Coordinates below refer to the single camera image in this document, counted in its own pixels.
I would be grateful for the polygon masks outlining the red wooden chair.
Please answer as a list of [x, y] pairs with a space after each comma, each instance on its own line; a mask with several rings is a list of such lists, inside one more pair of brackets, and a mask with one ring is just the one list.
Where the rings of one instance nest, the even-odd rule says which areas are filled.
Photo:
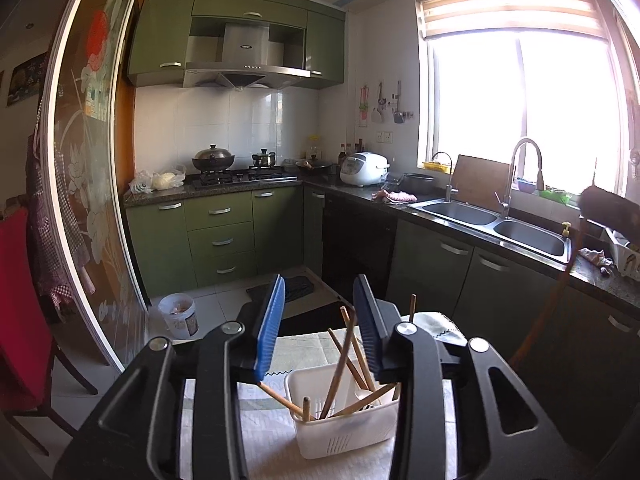
[[98, 389], [70, 362], [52, 335], [32, 282], [27, 248], [28, 211], [1, 221], [1, 414], [43, 455], [49, 451], [18, 421], [47, 417], [74, 436], [76, 429], [52, 408], [52, 370], [60, 362], [90, 394]]

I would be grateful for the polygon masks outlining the green kitchen cabinets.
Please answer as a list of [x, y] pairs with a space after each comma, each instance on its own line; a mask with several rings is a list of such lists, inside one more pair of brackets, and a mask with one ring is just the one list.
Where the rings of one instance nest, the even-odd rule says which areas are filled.
[[382, 264], [384, 292], [390, 292], [390, 255], [400, 222], [409, 222], [438, 240], [450, 238], [469, 259], [473, 248], [506, 257], [512, 264], [558, 278], [564, 263], [500, 242], [465, 226], [417, 211], [372, 200], [372, 188], [357, 188], [329, 174], [296, 174], [290, 182], [194, 188], [151, 194], [126, 193], [124, 206], [132, 247], [149, 296], [179, 288], [213, 286], [304, 262], [305, 244], [326, 255], [322, 242], [333, 220], [351, 209], [362, 211], [367, 226], [380, 235], [371, 243]]

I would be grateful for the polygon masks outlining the white rice cooker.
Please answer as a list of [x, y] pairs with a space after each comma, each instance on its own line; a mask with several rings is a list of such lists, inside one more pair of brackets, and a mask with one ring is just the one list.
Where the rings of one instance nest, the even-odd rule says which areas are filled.
[[348, 185], [364, 188], [384, 182], [389, 169], [388, 160], [380, 154], [355, 153], [347, 156], [342, 163], [340, 179]]

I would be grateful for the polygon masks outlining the black wok with lid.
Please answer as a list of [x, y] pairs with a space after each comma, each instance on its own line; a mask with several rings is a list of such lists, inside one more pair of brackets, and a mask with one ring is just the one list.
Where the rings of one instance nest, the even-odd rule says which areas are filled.
[[219, 172], [229, 169], [235, 161], [226, 148], [218, 148], [216, 144], [210, 144], [206, 150], [197, 152], [192, 157], [192, 165], [201, 172]]

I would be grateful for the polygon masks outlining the dark floor mat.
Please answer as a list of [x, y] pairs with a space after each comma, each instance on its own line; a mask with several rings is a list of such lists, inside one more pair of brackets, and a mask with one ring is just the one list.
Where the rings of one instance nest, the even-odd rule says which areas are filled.
[[[292, 278], [285, 278], [284, 281], [286, 302], [295, 301], [314, 292], [314, 283], [306, 275], [292, 276]], [[248, 288], [246, 293], [251, 302], [260, 304], [265, 299], [269, 289], [269, 284], [262, 284]]]

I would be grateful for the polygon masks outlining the black gas stove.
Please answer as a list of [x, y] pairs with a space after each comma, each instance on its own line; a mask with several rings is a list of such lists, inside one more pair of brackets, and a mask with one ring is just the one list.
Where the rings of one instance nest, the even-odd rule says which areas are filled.
[[188, 177], [188, 182], [194, 188], [220, 188], [221, 186], [249, 184], [258, 181], [290, 182], [296, 179], [296, 174], [289, 174], [283, 167], [273, 166], [268, 168], [248, 167], [235, 170], [201, 171], [196, 176]]

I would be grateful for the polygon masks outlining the wooden cutting board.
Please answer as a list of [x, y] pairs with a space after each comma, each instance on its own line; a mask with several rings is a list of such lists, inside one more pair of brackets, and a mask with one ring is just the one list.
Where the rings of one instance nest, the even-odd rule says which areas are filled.
[[504, 199], [509, 168], [505, 162], [459, 155], [452, 174], [452, 198], [458, 202], [501, 212], [500, 203]]

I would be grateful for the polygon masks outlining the glass sliding door floral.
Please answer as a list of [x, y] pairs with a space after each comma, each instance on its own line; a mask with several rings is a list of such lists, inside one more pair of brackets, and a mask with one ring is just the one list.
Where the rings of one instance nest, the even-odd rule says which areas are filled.
[[[125, 51], [136, 0], [67, 0], [53, 35], [38, 126], [47, 212], [76, 308], [103, 359], [123, 370], [145, 343], [146, 307], [127, 247], [120, 192], [130, 178], [118, 155]], [[64, 186], [90, 252], [79, 276], [61, 216]]]

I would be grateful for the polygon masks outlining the white plastic bucket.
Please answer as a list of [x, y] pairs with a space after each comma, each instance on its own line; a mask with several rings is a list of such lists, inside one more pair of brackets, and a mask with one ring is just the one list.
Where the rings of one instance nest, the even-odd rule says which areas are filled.
[[175, 339], [189, 339], [198, 331], [198, 317], [191, 296], [182, 292], [165, 296], [157, 309]]

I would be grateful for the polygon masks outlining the steel range hood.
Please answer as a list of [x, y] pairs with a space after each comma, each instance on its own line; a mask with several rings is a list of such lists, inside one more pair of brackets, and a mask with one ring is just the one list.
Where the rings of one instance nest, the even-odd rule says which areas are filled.
[[305, 31], [266, 22], [198, 18], [186, 47], [186, 87], [280, 90], [311, 78]]

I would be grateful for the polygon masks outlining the white plastic bag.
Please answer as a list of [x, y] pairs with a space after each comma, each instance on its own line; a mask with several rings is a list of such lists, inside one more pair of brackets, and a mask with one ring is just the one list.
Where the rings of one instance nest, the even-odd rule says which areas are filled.
[[186, 167], [177, 165], [166, 171], [151, 172], [142, 170], [137, 172], [134, 180], [129, 183], [132, 194], [151, 194], [154, 191], [166, 191], [181, 188], [186, 180]]

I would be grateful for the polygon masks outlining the pink dish cloth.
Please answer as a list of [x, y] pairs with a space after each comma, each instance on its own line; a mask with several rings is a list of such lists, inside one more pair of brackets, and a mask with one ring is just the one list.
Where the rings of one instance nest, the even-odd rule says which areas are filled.
[[402, 191], [390, 192], [387, 190], [379, 190], [372, 194], [372, 200], [378, 203], [409, 205], [416, 203], [418, 198], [413, 194]]

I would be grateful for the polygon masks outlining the steel double sink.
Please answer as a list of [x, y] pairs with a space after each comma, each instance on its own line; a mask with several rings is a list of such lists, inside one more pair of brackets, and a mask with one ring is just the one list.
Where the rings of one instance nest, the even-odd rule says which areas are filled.
[[513, 218], [501, 218], [496, 212], [454, 200], [428, 200], [410, 204], [437, 218], [489, 235], [503, 243], [515, 245], [559, 263], [567, 264], [572, 254], [568, 237]]

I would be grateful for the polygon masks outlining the window roller blind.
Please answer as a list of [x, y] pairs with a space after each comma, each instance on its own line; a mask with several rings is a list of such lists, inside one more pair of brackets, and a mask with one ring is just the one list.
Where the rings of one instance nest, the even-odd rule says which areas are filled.
[[488, 30], [608, 36], [596, 0], [416, 0], [416, 21], [424, 39]]

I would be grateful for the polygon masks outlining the checkered hanging cloth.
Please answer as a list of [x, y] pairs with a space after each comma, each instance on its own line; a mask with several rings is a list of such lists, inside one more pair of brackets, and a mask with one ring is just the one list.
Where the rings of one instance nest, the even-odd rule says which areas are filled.
[[[74, 294], [56, 252], [53, 224], [50, 214], [47, 212], [39, 143], [38, 128], [35, 128], [27, 141], [26, 191], [30, 226], [36, 245], [36, 283], [39, 295], [48, 296], [54, 306], [59, 309], [62, 304], [70, 304], [74, 300]], [[91, 259], [89, 248], [82, 237], [77, 218], [72, 206], [70, 206], [70, 196], [64, 186], [58, 188], [58, 200], [74, 265], [79, 276], [89, 287], [90, 294], [93, 294], [96, 288], [86, 271], [86, 265]]]

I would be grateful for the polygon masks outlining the white patterned tablecloth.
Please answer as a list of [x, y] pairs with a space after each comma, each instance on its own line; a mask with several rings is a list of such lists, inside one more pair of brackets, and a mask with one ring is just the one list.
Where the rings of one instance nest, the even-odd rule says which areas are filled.
[[321, 418], [338, 359], [335, 335], [280, 338], [262, 385], [239, 384], [245, 458], [252, 479], [386, 479], [398, 402], [389, 391], [360, 411], [334, 413], [370, 394], [345, 370], [328, 416]]

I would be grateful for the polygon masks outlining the small steel pot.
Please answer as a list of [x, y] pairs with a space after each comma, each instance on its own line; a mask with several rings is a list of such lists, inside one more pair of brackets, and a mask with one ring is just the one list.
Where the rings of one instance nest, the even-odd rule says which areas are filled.
[[259, 153], [252, 155], [252, 161], [255, 168], [272, 168], [277, 165], [277, 154], [262, 148]]

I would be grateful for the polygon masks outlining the wooden chopstick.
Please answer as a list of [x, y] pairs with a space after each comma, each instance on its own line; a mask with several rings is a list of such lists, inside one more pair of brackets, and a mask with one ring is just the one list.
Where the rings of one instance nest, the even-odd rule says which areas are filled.
[[289, 411], [293, 412], [294, 414], [296, 414], [296, 415], [298, 415], [300, 417], [304, 416], [304, 410], [300, 406], [298, 406], [297, 404], [291, 402], [290, 400], [288, 400], [284, 396], [281, 396], [280, 393], [277, 393], [276, 390], [273, 390], [273, 388], [268, 387], [264, 382], [260, 382], [257, 385], [257, 387], [260, 390], [262, 390], [264, 393], [267, 393], [268, 396], [270, 396], [270, 398], [273, 398], [273, 400], [276, 400], [278, 403], [283, 405]]
[[341, 411], [335, 412], [333, 414], [333, 417], [340, 417], [343, 415], [350, 415], [352, 413], [356, 413], [362, 410], [363, 408], [365, 408], [367, 405], [378, 400], [379, 398], [382, 398], [382, 396], [385, 396], [386, 393], [394, 390], [395, 388], [396, 388], [396, 384], [385, 385], [382, 388], [379, 388], [378, 390], [376, 390], [375, 392], [369, 393], [364, 398], [359, 399], [357, 402], [350, 404], [349, 406], [346, 406], [346, 408], [343, 408]]
[[[333, 343], [335, 344], [335, 347], [337, 348], [337, 350], [341, 353], [344, 352], [345, 348], [343, 347], [343, 345], [338, 341], [337, 336], [334, 333], [334, 330], [331, 330], [330, 328], [328, 329], [328, 334], [331, 338], [331, 340], [333, 341]], [[364, 390], [368, 390], [369, 387], [367, 386], [366, 382], [364, 381], [363, 377], [360, 375], [360, 373], [358, 372], [358, 368], [356, 367], [356, 365], [354, 364], [354, 362], [352, 362], [352, 360], [350, 359], [350, 357], [348, 356], [346, 358], [345, 364], [349, 370], [349, 373], [352, 374], [352, 378], [355, 379], [356, 384], [358, 385], [358, 387], [360, 389], [364, 389]]]
[[344, 368], [346, 366], [345, 361], [348, 357], [349, 348], [352, 345], [352, 335], [354, 334], [355, 322], [350, 322], [346, 324], [346, 333], [343, 347], [345, 348], [344, 352], [340, 354], [340, 358], [335, 365], [334, 374], [332, 376], [332, 380], [329, 386], [328, 393], [326, 394], [326, 400], [324, 401], [322, 411], [320, 413], [321, 419], [326, 419], [329, 414], [329, 410], [333, 404], [335, 396], [337, 394], [338, 388], [340, 388], [340, 382], [343, 376]]
[[[341, 306], [341, 315], [343, 317], [343, 321], [345, 322], [345, 324], [356, 321], [355, 315], [351, 314], [350, 311], [345, 306]], [[358, 339], [356, 336], [352, 336], [352, 348], [354, 348], [356, 358], [361, 370], [361, 375], [364, 382], [367, 385], [367, 388], [370, 391], [374, 391], [375, 390], [374, 381], [371, 376], [370, 370], [368, 369], [366, 357], [364, 356], [364, 353], [361, 350], [360, 345], [358, 344]]]

